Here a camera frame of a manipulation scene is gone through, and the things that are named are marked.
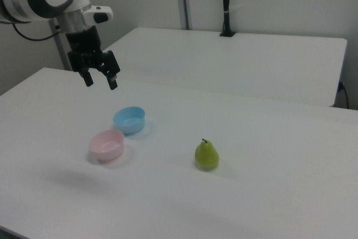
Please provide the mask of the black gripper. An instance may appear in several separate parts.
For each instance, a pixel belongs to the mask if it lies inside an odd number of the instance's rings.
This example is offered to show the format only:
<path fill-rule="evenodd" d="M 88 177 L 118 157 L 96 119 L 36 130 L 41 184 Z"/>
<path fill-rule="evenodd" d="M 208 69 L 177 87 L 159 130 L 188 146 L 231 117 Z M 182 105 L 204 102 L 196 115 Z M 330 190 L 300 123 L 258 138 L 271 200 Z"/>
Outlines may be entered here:
<path fill-rule="evenodd" d="M 106 77 L 110 90 L 117 88 L 116 78 L 120 72 L 120 67 L 111 50 L 102 53 L 97 28 L 92 26 L 84 31 L 66 34 L 65 36 L 70 45 L 68 58 L 72 70 L 83 78 L 86 86 L 93 85 L 89 68 L 98 68 Z"/>

